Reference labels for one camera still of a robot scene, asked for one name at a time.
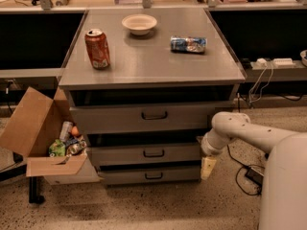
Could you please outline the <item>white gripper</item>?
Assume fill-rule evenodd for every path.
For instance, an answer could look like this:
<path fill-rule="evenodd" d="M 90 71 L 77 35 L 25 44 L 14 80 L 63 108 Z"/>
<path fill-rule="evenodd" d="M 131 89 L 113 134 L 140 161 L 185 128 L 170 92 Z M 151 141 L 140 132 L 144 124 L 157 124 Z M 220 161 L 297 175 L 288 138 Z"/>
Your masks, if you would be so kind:
<path fill-rule="evenodd" d="M 201 179 L 206 180 L 212 173 L 217 159 L 211 156 L 218 156 L 226 146 L 226 139 L 215 131 L 207 132 L 201 139 L 201 151 L 204 156 L 201 159 Z"/>

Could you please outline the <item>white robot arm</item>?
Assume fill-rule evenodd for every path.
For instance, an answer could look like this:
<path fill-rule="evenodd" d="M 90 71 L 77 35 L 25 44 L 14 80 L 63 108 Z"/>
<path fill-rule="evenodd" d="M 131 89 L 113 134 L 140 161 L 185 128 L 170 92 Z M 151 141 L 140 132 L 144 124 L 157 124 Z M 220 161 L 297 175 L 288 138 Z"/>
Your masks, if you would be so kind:
<path fill-rule="evenodd" d="M 219 112 L 200 139 L 216 157 L 240 139 L 266 153 L 258 230 L 307 230 L 307 133 L 259 126 L 245 113 Z"/>

